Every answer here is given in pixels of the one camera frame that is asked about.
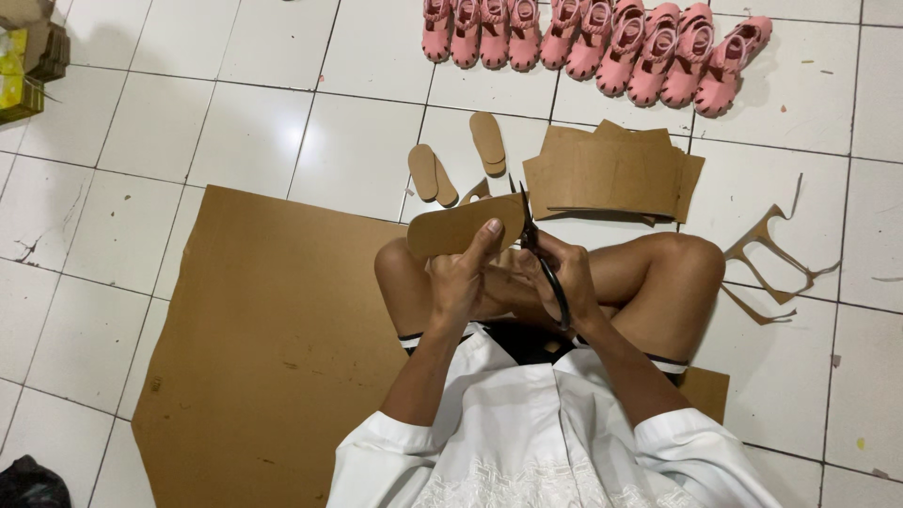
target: scissor handle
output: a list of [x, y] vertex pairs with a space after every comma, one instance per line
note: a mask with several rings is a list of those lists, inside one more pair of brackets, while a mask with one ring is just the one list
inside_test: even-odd
[[543, 272], [545, 273], [545, 279], [549, 281], [549, 285], [552, 286], [552, 290], [555, 292], [555, 299], [558, 300], [558, 308], [561, 310], [562, 319], [561, 321], [555, 321], [555, 324], [558, 325], [558, 328], [562, 332], [567, 332], [568, 329], [571, 328], [571, 310], [567, 305], [567, 297], [564, 295], [564, 289], [562, 289], [561, 283], [558, 282], [558, 277], [555, 275], [555, 272], [552, 271], [552, 268], [549, 267], [549, 264], [545, 262], [545, 259], [539, 258], [539, 264], [543, 266]]

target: black plastic bag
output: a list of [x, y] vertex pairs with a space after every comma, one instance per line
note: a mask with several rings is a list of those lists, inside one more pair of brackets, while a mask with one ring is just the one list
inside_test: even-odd
[[30, 455], [0, 473], [0, 508], [71, 508], [69, 489], [59, 475]]

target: pink shoe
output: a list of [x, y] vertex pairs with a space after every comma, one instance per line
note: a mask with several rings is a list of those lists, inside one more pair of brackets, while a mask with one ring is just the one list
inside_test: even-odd
[[662, 102], [671, 108], [688, 104], [699, 86], [714, 44], [712, 9], [702, 3], [687, 7], [681, 14], [678, 33], [675, 63], [662, 87]]
[[611, 44], [596, 71], [596, 88], [605, 95], [615, 95], [627, 87], [643, 45], [644, 17], [641, 0], [620, 0], [615, 5]]
[[567, 61], [567, 75], [575, 80], [592, 77], [611, 34], [609, 0], [581, 0], [581, 11], [580, 34]]
[[508, 11], [506, 0], [482, 0], [479, 6], [482, 36], [479, 57], [483, 67], [498, 69], [505, 65], [508, 54]]
[[627, 86], [628, 97], [637, 106], [651, 106], [673, 62], [677, 47], [677, 18], [680, 7], [666, 3], [653, 9], [646, 18], [646, 43]]
[[535, 0], [508, 0], [508, 11], [511, 67], [515, 71], [529, 71], [539, 61], [539, 9]]
[[451, 0], [424, 0], [424, 54], [431, 61], [449, 57]]
[[451, 58], [455, 65], [469, 69], [477, 63], [479, 39], [479, 5], [477, 0], [458, 0], [451, 35]]
[[696, 112], [714, 117], [733, 103], [737, 78], [749, 58], [771, 38], [771, 20], [755, 16], [740, 22], [712, 52], [709, 70], [696, 89]]
[[580, 4], [577, 0], [553, 0], [552, 26], [539, 46], [539, 60], [548, 70], [556, 71], [564, 65], [579, 22]]

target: black shorts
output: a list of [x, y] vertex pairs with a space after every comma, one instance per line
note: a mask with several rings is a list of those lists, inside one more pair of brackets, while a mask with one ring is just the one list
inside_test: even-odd
[[[555, 363], [561, 360], [568, 352], [578, 347], [589, 347], [579, 335], [572, 342], [544, 328], [517, 321], [487, 321], [479, 323], [484, 326], [486, 333], [492, 337], [492, 340], [496, 341], [506, 353], [510, 354], [511, 358], [518, 365]], [[416, 350], [421, 335], [423, 333], [398, 337], [408, 356]], [[464, 335], [461, 338], [461, 342], [466, 341], [469, 337], [470, 334]], [[557, 347], [549, 347], [550, 343], [557, 343], [558, 345]], [[675, 385], [689, 364], [689, 362], [677, 362], [649, 353], [646, 353], [646, 356]]]

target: hand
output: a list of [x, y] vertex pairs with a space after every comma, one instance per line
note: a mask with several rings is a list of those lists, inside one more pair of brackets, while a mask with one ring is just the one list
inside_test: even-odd
[[433, 280], [433, 316], [467, 324], [483, 298], [483, 273], [498, 254], [502, 223], [492, 219], [477, 231], [463, 254], [436, 256], [426, 264]]
[[[571, 245], [558, 240], [556, 237], [543, 231], [538, 232], [536, 244], [541, 255], [553, 268], [558, 282], [567, 297], [571, 310], [571, 321], [578, 331], [582, 324], [591, 316], [601, 314], [599, 303], [596, 301], [596, 289], [592, 285], [590, 272], [590, 255], [585, 248], [579, 245]], [[523, 270], [530, 285], [539, 294], [543, 302], [545, 312], [551, 317], [561, 321], [561, 309], [555, 292], [543, 273], [543, 267], [539, 259], [527, 249], [521, 249], [517, 253], [517, 263]]]

